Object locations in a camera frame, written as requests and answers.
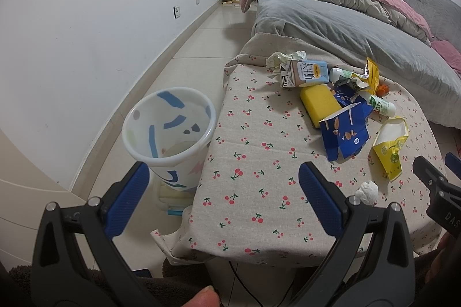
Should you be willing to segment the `person's right hand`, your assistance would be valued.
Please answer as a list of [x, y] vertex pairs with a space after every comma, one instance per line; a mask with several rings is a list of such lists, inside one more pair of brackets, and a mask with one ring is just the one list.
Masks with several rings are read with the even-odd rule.
[[416, 300], [447, 296], [460, 287], [460, 237], [446, 231], [435, 250], [415, 258]]

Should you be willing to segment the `person's left hand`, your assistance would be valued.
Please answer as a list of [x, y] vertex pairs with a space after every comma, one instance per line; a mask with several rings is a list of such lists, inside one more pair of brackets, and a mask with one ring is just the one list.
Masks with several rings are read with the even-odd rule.
[[220, 307], [220, 297], [213, 286], [209, 285], [197, 293], [183, 307]]

